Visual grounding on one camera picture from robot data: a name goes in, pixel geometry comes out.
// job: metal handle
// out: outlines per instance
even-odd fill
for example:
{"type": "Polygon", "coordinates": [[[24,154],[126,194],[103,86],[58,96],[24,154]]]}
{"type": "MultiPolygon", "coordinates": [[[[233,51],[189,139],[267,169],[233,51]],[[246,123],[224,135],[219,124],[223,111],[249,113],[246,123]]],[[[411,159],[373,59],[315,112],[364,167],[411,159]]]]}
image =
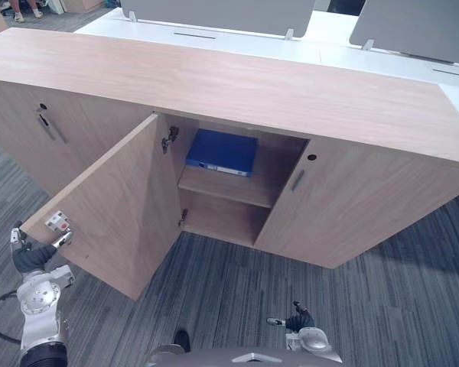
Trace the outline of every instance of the metal handle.
{"type": "Polygon", "coordinates": [[[39,125],[43,127],[43,129],[46,131],[47,136],[49,136],[51,140],[56,140],[56,138],[50,130],[49,122],[47,122],[47,120],[40,113],[37,114],[37,122],[39,122],[39,125]]]}
{"type": "Polygon", "coordinates": [[[299,172],[298,177],[296,178],[296,181],[294,181],[294,184],[291,187],[291,191],[293,193],[301,186],[301,182],[303,181],[303,177],[304,177],[304,170],[299,172]]]}
{"type": "Polygon", "coordinates": [[[38,115],[38,118],[41,120],[41,124],[43,126],[47,126],[47,133],[49,134],[49,136],[53,139],[54,139],[54,136],[53,134],[51,133],[50,129],[49,129],[49,126],[52,126],[53,129],[56,131],[56,133],[60,136],[61,140],[63,141],[64,144],[68,144],[68,140],[67,138],[64,136],[63,132],[60,130],[60,128],[58,128],[56,126],[56,124],[54,124],[54,122],[52,122],[51,120],[47,120],[46,119],[46,115],[44,114],[44,109],[42,108],[39,108],[37,109],[37,115],[38,115]]]}

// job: person's feet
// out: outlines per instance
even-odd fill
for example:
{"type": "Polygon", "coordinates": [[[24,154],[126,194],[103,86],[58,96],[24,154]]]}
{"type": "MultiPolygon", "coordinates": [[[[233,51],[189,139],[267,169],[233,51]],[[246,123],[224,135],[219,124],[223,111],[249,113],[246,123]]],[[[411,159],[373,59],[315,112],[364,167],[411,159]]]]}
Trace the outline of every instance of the person's feet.
{"type": "Polygon", "coordinates": [[[186,353],[190,352],[189,334],[185,330],[178,330],[174,337],[174,344],[178,344],[186,353]]]}
{"type": "Polygon", "coordinates": [[[41,19],[42,17],[44,17],[44,13],[42,11],[39,11],[39,9],[32,9],[32,11],[34,12],[34,16],[36,17],[36,19],[41,19]]]}
{"type": "Polygon", "coordinates": [[[14,20],[18,23],[24,23],[25,22],[25,19],[24,17],[22,16],[22,13],[15,13],[14,15],[14,20]]]}

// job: open cabinet door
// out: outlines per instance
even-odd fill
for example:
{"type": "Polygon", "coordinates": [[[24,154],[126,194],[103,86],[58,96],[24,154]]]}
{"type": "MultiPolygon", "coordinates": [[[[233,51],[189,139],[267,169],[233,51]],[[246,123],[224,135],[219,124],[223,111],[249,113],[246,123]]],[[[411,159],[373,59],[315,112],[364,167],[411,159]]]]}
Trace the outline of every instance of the open cabinet door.
{"type": "Polygon", "coordinates": [[[43,243],[57,211],[74,236],[62,256],[136,300],[178,237],[181,206],[162,115],[153,114],[36,212],[21,229],[43,243]]]}

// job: door hinge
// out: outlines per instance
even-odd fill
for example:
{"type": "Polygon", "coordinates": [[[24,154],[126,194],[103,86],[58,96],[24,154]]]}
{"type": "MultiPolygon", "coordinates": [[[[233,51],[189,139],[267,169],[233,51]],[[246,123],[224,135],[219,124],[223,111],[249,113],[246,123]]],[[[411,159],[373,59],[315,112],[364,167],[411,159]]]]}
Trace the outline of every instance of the door hinge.
{"type": "Polygon", "coordinates": [[[189,213],[189,209],[182,210],[182,217],[181,220],[178,221],[179,228],[184,224],[185,218],[187,218],[187,213],[189,213]]]}
{"type": "Polygon", "coordinates": [[[170,144],[175,141],[178,135],[178,127],[177,126],[171,126],[170,127],[170,133],[168,134],[168,138],[163,138],[161,140],[161,147],[163,148],[163,154],[167,153],[167,149],[170,146],[170,144]]]}

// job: blue binder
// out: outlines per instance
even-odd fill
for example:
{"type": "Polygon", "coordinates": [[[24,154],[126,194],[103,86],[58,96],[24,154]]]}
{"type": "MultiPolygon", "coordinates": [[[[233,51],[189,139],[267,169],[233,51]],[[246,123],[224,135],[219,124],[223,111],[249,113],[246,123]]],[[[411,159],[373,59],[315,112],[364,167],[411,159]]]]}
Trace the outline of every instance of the blue binder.
{"type": "Polygon", "coordinates": [[[185,161],[190,166],[250,177],[257,144],[256,138],[200,128],[185,161]]]}

